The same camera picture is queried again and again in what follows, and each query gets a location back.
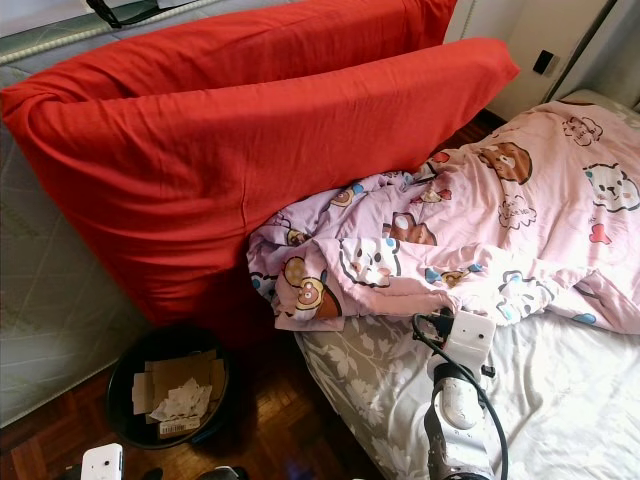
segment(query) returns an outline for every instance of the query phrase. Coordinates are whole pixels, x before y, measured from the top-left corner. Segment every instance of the trash bin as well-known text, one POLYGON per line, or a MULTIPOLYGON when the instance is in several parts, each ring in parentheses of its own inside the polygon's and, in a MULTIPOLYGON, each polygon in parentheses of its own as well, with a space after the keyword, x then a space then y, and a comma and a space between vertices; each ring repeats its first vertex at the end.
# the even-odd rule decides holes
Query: trash bin
POLYGON ((136 342, 118 360, 107 387, 107 420, 114 432, 126 443, 144 449, 162 449, 190 441, 200 443, 215 433, 229 416, 233 400, 232 371, 228 354, 213 333, 192 325, 178 324, 152 331, 136 342), (147 424, 145 415, 133 414, 131 389, 136 373, 144 372, 145 362, 169 360, 215 349, 224 360, 225 382, 215 409, 203 417, 195 431, 174 438, 158 438, 157 424, 147 424))

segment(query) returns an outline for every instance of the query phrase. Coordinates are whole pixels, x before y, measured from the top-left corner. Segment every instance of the cartoon print blanket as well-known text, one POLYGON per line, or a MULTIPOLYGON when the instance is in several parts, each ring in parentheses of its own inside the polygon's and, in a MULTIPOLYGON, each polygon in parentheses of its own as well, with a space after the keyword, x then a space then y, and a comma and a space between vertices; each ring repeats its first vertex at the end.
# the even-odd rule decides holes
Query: cartoon print blanket
POLYGON ((251 236, 251 277, 288 330, 447 306, 498 324, 551 309, 638 334, 639 185, 638 132, 552 102, 413 175, 283 209, 251 236))

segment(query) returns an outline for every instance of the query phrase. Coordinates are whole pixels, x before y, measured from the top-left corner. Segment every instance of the white bedsheet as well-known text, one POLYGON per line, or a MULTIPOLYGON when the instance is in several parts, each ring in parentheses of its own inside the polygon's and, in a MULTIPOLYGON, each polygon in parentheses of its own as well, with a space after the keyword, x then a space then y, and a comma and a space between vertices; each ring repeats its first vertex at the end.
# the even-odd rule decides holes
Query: white bedsheet
MULTIPOLYGON (((428 479, 429 351, 406 319, 297 335, 312 375, 384 476, 428 479)), ((511 480, 640 478, 640 336, 544 314, 498 328, 490 364, 511 480)), ((487 448, 495 468, 490 419, 487 448)))

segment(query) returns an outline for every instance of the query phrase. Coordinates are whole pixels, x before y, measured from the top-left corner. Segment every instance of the pillow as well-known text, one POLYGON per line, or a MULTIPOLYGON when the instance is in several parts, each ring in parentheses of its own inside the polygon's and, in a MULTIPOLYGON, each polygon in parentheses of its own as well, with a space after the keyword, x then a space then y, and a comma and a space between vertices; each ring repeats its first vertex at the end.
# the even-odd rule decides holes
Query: pillow
POLYGON ((237 346, 272 325, 246 274, 253 229, 417 167, 515 76, 496 40, 423 48, 454 3, 310 1, 171 28, 6 89, 4 118, 150 320, 193 318, 237 346))

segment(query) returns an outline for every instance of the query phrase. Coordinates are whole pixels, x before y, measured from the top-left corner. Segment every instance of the wooden floor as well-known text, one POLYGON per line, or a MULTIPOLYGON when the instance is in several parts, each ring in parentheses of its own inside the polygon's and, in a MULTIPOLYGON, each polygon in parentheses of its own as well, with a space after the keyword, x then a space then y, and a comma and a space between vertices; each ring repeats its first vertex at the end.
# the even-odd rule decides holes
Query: wooden floor
MULTIPOLYGON (((441 148, 484 138, 500 121, 486 113, 441 148)), ((155 467, 165 480, 195 480, 219 465, 251 480, 380 480, 382 476, 309 375, 290 334, 237 352, 243 384, 234 417, 202 446, 145 451, 125 445, 125 479, 155 467)), ((0 432, 0 479, 56 479, 85 450, 118 442, 106 423, 105 371, 0 432)))

